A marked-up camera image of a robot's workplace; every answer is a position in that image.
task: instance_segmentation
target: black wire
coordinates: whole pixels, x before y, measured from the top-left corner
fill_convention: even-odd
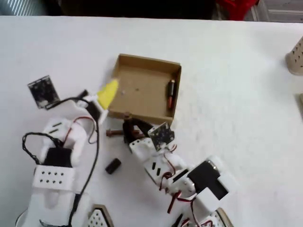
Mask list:
[[[73,101],[83,101],[83,102],[89,104],[89,101],[87,101],[87,100],[85,100],[85,99],[83,99],[83,98],[70,97],[70,98],[66,98],[66,99],[64,99],[64,100],[62,100],[62,101],[59,101],[59,102],[57,102],[57,103],[55,103],[55,104],[49,106],[47,109],[48,109],[48,110],[49,110],[49,109],[52,109],[52,108],[54,108],[54,107],[56,107],[56,106],[58,106],[58,105],[60,105],[60,104],[62,104],[62,103],[64,103],[64,102],[66,102],[66,101],[69,101],[69,100],[73,100]],[[69,216],[69,219],[68,219],[68,227],[71,227],[72,216],[73,216],[74,213],[76,212],[77,207],[78,207],[78,204],[79,204],[79,202],[80,202],[80,200],[81,200],[81,197],[82,197],[82,195],[83,195],[83,193],[84,193],[84,190],[86,189],[86,187],[87,187],[87,185],[88,185],[88,183],[89,183],[89,181],[90,181],[90,179],[91,179],[91,176],[92,176],[92,174],[93,174],[93,172],[94,172],[94,169],[95,169],[95,166],[96,166],[96,163],[97,163],[97,160],[98,160],[98,156],[99,156],[99,146],[100,146],[99,125],[98,125],[98,120],[95,119],[95,118],[93,118],[93,119],[94,119],[94,121],[96,122],[96,133],[97,133],[97,151],[96,151],[96,156],[95,156],[95,160],[94,160],[94,162],[93,162],[93,165],[92,165],[92,167],[91,167],[89,176],[87,177],[87,180],[86,180],[86,182],[85,182],[85,184],[84,184],[84,186],[83,186],[83,188],[82,188],[82,190],[81,190],[81,192],[80,192],[80,194],[79,194],[79,196],[78,196],[78,199],[74,201],[74,205],[73,205],[73,208],[71,209],[71,213],[70,213],[70,216]]]
[[[54,138],[52,136],[50,136],[49,134],[47,133],[42,133],[42,132],[28,132],[26,133],[23,137],[22,137],[22,149],[35,161],[35,163],[37,165],[40,165],[40,161],[39,159],[37,158],[36,155],[33,155],[31,152],[29,152],[29,150],[27,149],[26,147],[26,141],[27,141],[27,137],[29,135],[35,135],[35,136],[46,136],[48,137],[56,147],[60,147],[62,146],[63,142],[61,140],[59,140],[58,138]]]
[[[90,173],[89,173],[89,176],[79,194],[79,199],[77,200],[76,204],[74,204],[72,210],[71,210],[71,214],[70,214],[70,217],[69,217],[69,220],[68,220],[68,227],[71,227],[71,220],[72,220],[72,216],[74,215],[74,213],[76,212],[76,209],[77,209],[77,206],[79,204],[79,201],[84,193],[84,190],[86,189],[88,183],[89,183],[89,180],[91,179],[91,176],[94,172],[94,169],[95,169],[95,166],[96,166],[96,163],[97,163],[97,160],[98,160],[98,156],[99,156],[99,125],[98,125],[98,122],[96,121],[96,132],[97,132],[97,151],[96,151],[96,156],[95,156],[95,160],[94,160],[94,163],[91,167],[91,170],[90,170]]]
[[[91,134],[89,135],[89,139],[88,139],[89,144],[95,144],[97,142],[97,141],[90,142],[90,139],[93,136],[94,132],[95,132],[95,128],[93,128],[93,131],[91,131]]]
[[[58,105],[60,105],[60,104],[62,104],[62,103],[65,103],[66,101],[70,101],[70,100],[72,100],[72,101],[83,101],[83,102],[89,104],[89,101],[87,101],[87,100],[85,100],[85,99],[83,99],[83,98],[79,98],[79,97],[70,97],[70,98],[66,98],[66,99],[64,99],[64,100],[61,100],[61,101],[59,101],[59,102],[56,102],[56,103],[54,103],[54,104],[52,104],[52,105],[47,106],[47,107],[46,107],[46,110],[53,109],[53,108],[55,108],[56,106],[58,106]]]

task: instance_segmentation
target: circuit board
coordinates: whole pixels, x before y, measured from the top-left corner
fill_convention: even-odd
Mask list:
[[[163,145],[167,145],[175,139],[175,132],[170,130],[167,122],[163,123],[158,128],[150,129],[148,135],[157,151],[159,151]]]
[[[49,76],[42,77],[27,86],[39,109],[60,100]]]

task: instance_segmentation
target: yellow object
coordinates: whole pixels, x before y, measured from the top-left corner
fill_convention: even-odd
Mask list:
[[[110,83],[99,92],[97,92],[98,102],[104,110],[107,110],[111,102],[114,100],[119,87],[119,81],[113,79]]]

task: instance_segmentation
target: white bracket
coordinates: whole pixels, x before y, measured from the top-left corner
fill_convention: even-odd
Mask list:
[[[37,165],[33,187],[73,191],[74,168]]]

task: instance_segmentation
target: red object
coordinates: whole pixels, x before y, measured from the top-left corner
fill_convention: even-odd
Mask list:
[[[259,0],[216,0],[229,12],[229,20],[243,20],[248,10]]]
[[[168,99],[167,99],[167,106],[169,109],[172,108],[172,96],[170,96]]]

